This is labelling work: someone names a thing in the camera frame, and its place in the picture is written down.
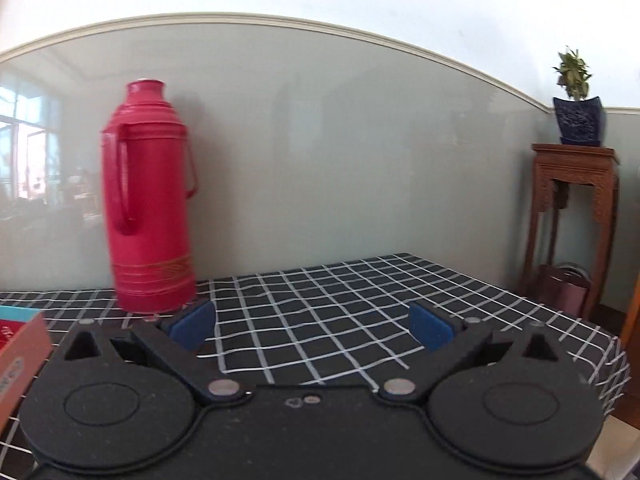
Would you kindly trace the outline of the black white checkered tablecloth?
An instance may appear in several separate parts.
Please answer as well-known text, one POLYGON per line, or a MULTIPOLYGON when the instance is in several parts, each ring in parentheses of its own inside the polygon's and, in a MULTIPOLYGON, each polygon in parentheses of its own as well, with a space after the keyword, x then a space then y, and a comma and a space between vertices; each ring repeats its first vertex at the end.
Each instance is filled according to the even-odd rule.
POLYGON ((581 318, 409 254, 198 285, 216 326, 195 356, 244 385, 203 402, 131 339, 111 289, 4 292, 53 353, 1 436, 6 479, 590 479, 629 365, 581 318), (418 403, 378 390, 419 362, 409 304, 491 327, 418 403))

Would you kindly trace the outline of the pink waste bin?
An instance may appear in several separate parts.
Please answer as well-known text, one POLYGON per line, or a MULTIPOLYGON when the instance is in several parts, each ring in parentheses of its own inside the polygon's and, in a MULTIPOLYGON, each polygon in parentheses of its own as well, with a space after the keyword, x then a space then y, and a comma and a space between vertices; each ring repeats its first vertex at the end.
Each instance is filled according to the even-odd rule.
POLYGON ((538 270, 534 297, 542 304, 577 316, 582 313, 590 288, 590 274, 578 264, 543 264, 538 270))

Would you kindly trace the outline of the colourful red paper box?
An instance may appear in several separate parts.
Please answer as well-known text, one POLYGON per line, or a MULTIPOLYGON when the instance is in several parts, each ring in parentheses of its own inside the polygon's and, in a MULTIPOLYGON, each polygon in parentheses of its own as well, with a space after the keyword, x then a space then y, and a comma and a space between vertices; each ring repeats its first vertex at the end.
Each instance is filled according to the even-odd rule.
POLYGON ((35 374, 50 356, 52 344, 38 309, 1 307, 0 429, 3 430, 35 374))

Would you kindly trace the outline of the red thermos flask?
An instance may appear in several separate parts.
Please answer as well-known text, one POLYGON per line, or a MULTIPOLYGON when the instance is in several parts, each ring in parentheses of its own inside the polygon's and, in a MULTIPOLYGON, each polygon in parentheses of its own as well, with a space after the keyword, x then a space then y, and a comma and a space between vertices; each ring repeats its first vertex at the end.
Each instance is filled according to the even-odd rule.
POLYGON ((180 309, 196 295, 188 199, 198 192, 189 133, 165 85, 126 87, 101 132, 104 217, 117 302, 140 314, 180 309))

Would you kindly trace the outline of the carved wooden plant stand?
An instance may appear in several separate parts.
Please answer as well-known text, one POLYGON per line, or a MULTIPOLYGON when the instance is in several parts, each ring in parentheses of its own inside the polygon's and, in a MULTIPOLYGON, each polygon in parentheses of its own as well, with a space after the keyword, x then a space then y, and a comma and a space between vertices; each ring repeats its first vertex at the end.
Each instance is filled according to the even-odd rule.
POLYGON ((532 198, 518 292, 530 291, 541 264, 580 262, 591 278, 580 309, 589 318, 608 277, 620 161, 612 148, 534 143, 532 150, 532 198))

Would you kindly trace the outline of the dark blue plant pot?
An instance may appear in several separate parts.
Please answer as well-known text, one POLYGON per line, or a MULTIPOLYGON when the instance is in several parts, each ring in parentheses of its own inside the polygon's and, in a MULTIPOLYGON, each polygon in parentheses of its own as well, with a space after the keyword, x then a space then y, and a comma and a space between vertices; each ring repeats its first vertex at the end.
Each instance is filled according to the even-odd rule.
POLYGON ((606 113, 598 96, 582 101, 554 98, 553 106, 562 144, 600 148, 606 113))

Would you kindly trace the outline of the green potted plant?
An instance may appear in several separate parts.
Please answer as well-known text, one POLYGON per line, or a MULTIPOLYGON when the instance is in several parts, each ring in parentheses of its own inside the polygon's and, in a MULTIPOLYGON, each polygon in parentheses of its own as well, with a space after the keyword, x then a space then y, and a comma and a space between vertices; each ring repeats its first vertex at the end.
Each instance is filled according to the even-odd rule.
POLYGON ((578 50, 566 48, 559 53, 559 65, 555 66, 558 74, 556 84, 563 88, 568 98, 573 101, 585 101, 589 94, 588 65, 579 56, 578 50))

